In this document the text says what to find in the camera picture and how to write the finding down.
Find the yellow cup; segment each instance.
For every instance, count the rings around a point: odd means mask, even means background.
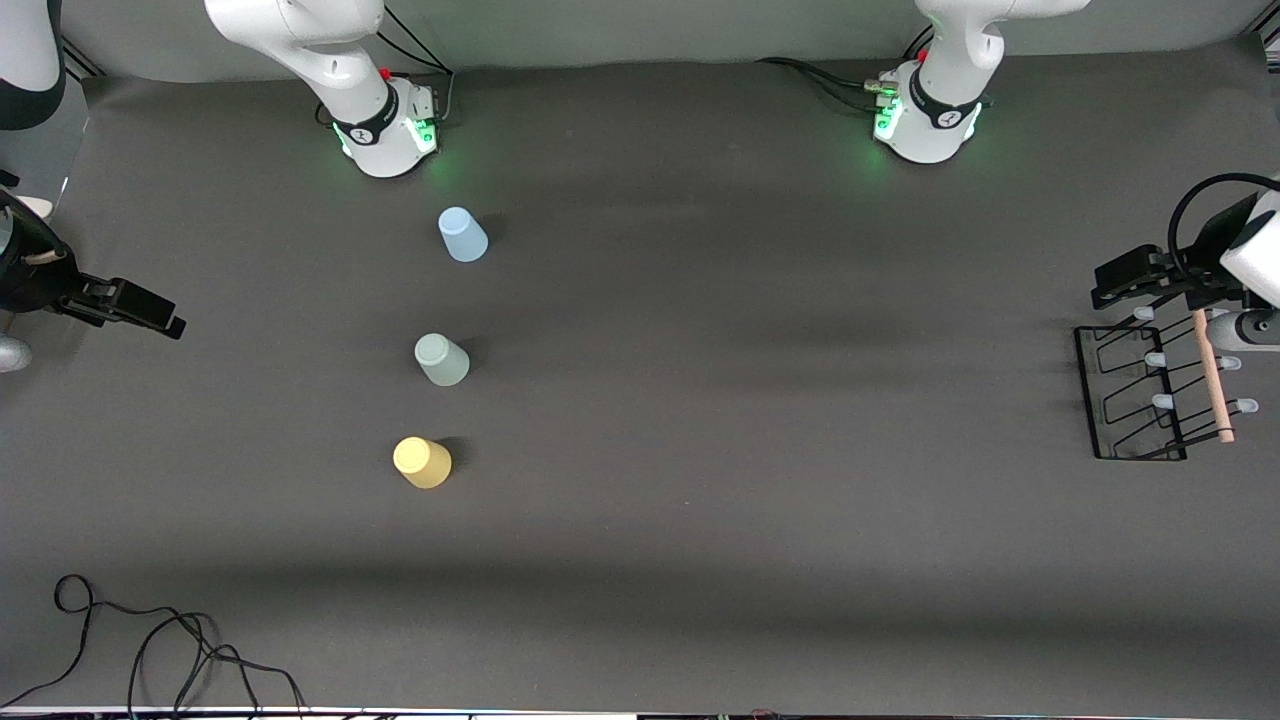
[[[422,489],[439,486],[453,469],[453,457],[443,445],[420,437],[399,441],[392,460],[406,480]]]

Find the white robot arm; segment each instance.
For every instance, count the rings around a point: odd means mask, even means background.
[[[343,151],[365,173],[394,177],[436,149],[430,88],[384,79],[362,47],[381,0],[205,0],[227,40],[257,50],[306,82],[334,118]]]
[[[1212,217],[1196,242],[1179,247],[1183,214],[1206,188],[1245,182],[1265,188]],[[1189,309],[1238,302],[1213,316],[1208,338],[1229,352],[1280,352],[1280,179],[1251,173],[1207,178],[1183,197],[1169,223],[1166,247],[1140,245],[1098,266],[1093,307],[1153,296],[1164,305],[1185,296]]]
[[[33,128],[61,104],[60,18],[61,0],[0,3],[0,129]]]
[[[901,90],[883,111],[876,138],[914,163],[941,163],[973,136],[982,92],[1005,58],[995,23],[1050,18],[1091,0],[915,0],[933,23],[928,58],[881,73]]]

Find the light blue cup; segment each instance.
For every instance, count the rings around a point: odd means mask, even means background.
[[[466,208],[449,208],[440,213],[438,224],[445,250],[458,263],[479,260],[489,250],[489,236]]]

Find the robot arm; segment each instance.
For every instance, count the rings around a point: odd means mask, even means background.
[[[365,173],[394,177],[436,147],[429,88],[384,79],[362,47],[378,32],[381,0],[205,0],[227,40],[280,63],[334,118],[343,151]]]
[[[387,83],[364,47],[310,49],[355,44],[378,32],[381,0],[206,0],[205,8],[227,40],[252,47],[301,77],[334,119],[358,123],[387,104]]]
[[[0,3],[0,129],[33,128],[61,104],[60,18],[61,0]]]
[[[925,60],[881,74],[881,81],[908,91],[879,122],[876,138],[915,163],[951,158],[973,135],[982,92],[1005,58],[1005,38],[995,23],[1064,15],[1089,1],[915,0],[933,23],[933,44]]]
[[[1190,201],[1222,182],[1251,182],[1266,188],[1211,218],[1196,242],[1178,247],[1178,228]],[[1280,181],[1228,173],[1193,187],[1170,219],[1167,247],[1142,245],[1093,272],[1093,307],[1123,300],[1157,297],[1165,304],[1185,296],[1192,310],[1238,302],[1239,311],[1210,322],[1208,337],[1225,351],[1280,351]]]
[[[4,191],[0,191],[0,310],[14,314],[49,310],[96,327],[123,322],[173,340],[180,338],[187,327],[174,315],[174,304],[164,297],[122,278],[104,281],[82,273],[72,249],[31,208]]]

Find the plastic cup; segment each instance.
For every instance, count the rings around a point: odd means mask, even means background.
[[[413,346],[413,357],[428,379],[440,387],[456,386],[471,370],[471,357],[440,333],[422,336]]]
[[[477,260],[489,250],[489,236],[466,208],[449,208],[440,213],[436,224],[444,237],[444,249],[458,263]]]
[[[453,470],[453,456],[443,445],[407,437],[396,446],[392,461],[404,479],[415,487],[430,489],[443,483]]]

